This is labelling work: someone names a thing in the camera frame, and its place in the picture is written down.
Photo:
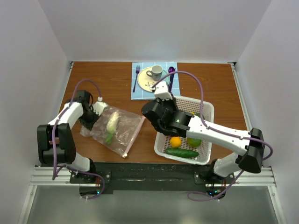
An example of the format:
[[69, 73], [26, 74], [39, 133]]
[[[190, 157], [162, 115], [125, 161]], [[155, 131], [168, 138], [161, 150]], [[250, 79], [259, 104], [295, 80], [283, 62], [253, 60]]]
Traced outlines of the pale white-green fake vegetable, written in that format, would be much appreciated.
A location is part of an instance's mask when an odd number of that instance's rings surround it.
[[108, 120], [108, 123], [106, 126], [106, 131], [107, 131], [106, 143], [107, 144], [112, 143], [112, 138], [116, 131], [119, 119], [120, 119], [120, 114], [118, 112], [113, 112], [109, 117], [109, 120]]

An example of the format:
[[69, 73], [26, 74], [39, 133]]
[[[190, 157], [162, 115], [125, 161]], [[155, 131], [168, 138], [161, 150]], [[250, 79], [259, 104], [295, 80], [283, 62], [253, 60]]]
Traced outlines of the dark green felt cucumber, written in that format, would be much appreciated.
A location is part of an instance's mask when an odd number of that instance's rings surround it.
[[196, 151], [181, 149], [181, 148], [167, 148], [165, 150], [165, 153], [168, 155], [173, 155], [181, 158], [194, 158], [199, 155], [199, 153]]

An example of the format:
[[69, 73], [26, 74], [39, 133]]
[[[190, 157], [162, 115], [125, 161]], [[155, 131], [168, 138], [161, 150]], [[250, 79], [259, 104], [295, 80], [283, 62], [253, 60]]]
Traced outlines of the clear zip top bag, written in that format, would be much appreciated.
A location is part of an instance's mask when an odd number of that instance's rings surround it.
[[92, 137], [123, 158], [126, 158], [140, 129], [144, 116], [128, 112], [113, 106], [105, 107], [91, 130], [84, 126], [80, 134]]

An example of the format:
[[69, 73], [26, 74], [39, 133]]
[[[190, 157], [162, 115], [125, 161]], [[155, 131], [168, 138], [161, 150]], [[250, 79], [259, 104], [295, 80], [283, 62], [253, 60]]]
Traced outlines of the green felt fake food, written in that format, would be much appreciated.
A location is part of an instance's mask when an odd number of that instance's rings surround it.
[[190, 147], [197, 148], [201, 145], [201, 139], [187, 138], [187, 143]]

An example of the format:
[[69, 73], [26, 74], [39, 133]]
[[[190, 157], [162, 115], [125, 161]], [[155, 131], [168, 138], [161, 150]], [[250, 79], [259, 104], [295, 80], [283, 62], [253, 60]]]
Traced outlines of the orange fake orange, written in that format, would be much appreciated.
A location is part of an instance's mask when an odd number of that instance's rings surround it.
[[181, 138], [180, 137], [172, 137], [170, 139], [170, 146], [172, 148], [179, 148], [182, 144]]

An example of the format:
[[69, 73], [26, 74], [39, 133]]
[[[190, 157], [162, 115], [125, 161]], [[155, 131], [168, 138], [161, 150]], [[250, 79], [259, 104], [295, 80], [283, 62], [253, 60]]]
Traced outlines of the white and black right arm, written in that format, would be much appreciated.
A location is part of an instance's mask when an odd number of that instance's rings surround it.
[[232, 154], [212, 163], [206, 178], [213, 183], [238, 170], [254, 174], [262, 170], [265, 142], [259, 129], [241, 131], [204, 121], [202, 116], [179, 110], [174, 100], [156, 98], [147, 102], [141, 113], [166, 136], [201, 139], [231, 150]]

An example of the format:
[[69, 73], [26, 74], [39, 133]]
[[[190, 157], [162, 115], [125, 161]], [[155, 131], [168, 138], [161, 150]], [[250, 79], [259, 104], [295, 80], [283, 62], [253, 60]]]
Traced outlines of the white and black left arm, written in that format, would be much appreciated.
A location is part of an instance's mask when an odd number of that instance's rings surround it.
[[79, 121], [83, 127], [91, 130], [98, 118], [93, 108], [92, 94], [81, 90], [67, 101], [55, 119], [38, 126], [39, 160], [43, 165], [53, 166], [53, 180], [63, 167], [80, 173], [86, 183], [96, 180], [95, 165], [91, 159], [77, 153], [71, 129]]

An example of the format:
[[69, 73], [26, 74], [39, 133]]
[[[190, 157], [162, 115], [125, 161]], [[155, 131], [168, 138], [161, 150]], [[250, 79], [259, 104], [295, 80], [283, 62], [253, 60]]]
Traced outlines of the white perforated plastic basket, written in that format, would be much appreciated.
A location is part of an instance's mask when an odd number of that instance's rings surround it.
[[[199, 113], [200, 112], [200, 100], [194, 99], [194, 98], [188, 98], [183, 96], [176, 96], [176, 103], [178, 106], [178, 109], [185, 111], [185, 112], [193, 112], [193, 113]], [[187, 149], [194, 152], [198, 152], [199, 155], [193, 158], [181, 158], [173, 155], [169, 155], [165, 152], [167, 148], [170, 148], [170, 137], [165, 136], [162, 133], [157, 133], [156, 140], [154, 144], [154, 151], [157, 155], [165, 157], [167, 159], [180, 161], [184, 163], [189, 163], [193, 165], [206, 165], [210, 161], [211, 156], [211, 149], [212, 149], [212, 143], [207, 141], [202, 141], [201, 145], [199, 147], [193, 148], [189, 146], [187, 143], [187, 140], [184, 138], [181, 138], [181, 149]]]

